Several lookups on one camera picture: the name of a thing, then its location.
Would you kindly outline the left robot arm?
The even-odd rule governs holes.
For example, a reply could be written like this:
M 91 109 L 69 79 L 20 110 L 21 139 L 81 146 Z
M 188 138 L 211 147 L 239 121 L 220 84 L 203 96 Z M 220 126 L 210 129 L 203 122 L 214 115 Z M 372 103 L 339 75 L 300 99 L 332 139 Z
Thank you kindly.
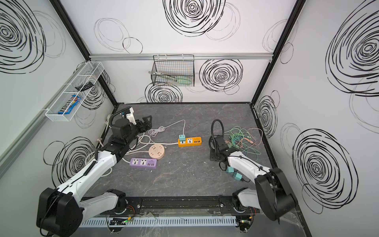
M 95 151 L 92 163 L 57 188 L 47 188 L 41 193 L 36 226 L 41 231 L 46 230 L 46 236 L 69 237 L 82 222 L 98 214 L 109 210 L 124 213 L 127 209 L 126 194 L 116 189 L 91 199 L 82 198 L 126 155 L 137 136 L 152 128 L 152 116 L 134 119 L 131 114 L 122 115 L 116 122 L 110 118 L 109 126 L 112 135 L 104 147 Z

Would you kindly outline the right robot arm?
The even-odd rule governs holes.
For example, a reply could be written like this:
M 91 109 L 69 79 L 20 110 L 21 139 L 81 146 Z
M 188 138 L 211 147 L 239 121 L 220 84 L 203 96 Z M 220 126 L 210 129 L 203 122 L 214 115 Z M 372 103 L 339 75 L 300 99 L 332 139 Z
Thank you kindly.
M 209 139 L 210 160 L 219 163 L 220 168 L 241 182 L 251 182 L 255 187 L 241 188 L 233 193 L 233 206 L 243 212 L 247 208 L 257 208 L 272 220 L 294 209 L 298 200 L 279 168 L 268 168 L 246 157 L 241 151 L 229 147 L 223 136 Z

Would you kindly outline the teal charger with white cable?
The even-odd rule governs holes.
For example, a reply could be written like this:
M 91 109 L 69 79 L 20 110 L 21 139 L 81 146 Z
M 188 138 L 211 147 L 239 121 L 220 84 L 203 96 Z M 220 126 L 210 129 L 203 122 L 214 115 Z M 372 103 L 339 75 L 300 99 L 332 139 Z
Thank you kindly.
M 148 134 L 150 137 L 153 138 L 168 130 L 172 134 L 176 134 L 179 141 L 184 141 L 184 139 L 186 138 L 185 127 L 186 127 L 186 121 L 182 119 L 170 125 L 161 125 L 158 128 L 150 129 L 148 131 Z

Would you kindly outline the orange power strip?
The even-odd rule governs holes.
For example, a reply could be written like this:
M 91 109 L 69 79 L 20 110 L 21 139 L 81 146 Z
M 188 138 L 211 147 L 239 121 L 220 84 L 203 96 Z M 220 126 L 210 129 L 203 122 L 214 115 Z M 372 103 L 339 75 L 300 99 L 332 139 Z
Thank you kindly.
M 180 148 L 182 148 L 182 147 L 201 146 L 201 145 L 202 145 L 202 139 L 201 139 L 201 137 L 186 138 L 184 141 L 178 140 L 178 146 Z

